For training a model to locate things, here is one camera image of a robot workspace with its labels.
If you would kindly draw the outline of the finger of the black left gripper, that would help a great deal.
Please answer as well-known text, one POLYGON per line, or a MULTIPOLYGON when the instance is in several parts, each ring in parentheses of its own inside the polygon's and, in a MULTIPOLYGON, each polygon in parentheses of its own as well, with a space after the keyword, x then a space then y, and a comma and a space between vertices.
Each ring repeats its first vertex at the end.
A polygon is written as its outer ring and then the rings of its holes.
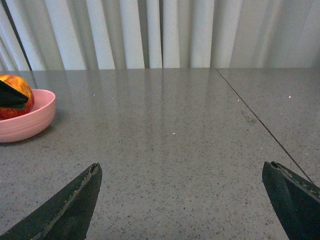
POLYGON ((13 87, 0 82, 0 107, 12 109, 26 109, 29 98, 13 87))

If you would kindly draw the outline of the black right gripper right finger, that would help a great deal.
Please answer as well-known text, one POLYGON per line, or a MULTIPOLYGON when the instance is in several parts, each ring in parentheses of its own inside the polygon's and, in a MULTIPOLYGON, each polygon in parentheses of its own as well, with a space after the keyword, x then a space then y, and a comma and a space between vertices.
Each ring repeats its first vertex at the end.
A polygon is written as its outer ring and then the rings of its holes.
POLYGON ((290 240, 320 238, 320 188, 282 164, 265 162, 262 182, 290 240))

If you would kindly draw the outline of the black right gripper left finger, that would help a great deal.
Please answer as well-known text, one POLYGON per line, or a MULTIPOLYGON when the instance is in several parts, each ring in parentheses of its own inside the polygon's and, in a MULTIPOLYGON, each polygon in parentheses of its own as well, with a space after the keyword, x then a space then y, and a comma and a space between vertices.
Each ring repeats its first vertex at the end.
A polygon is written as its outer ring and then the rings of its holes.
POLYGON ((94 163, 30 215, 0 236, 2 240, 84 240, 102 183, 94 163))

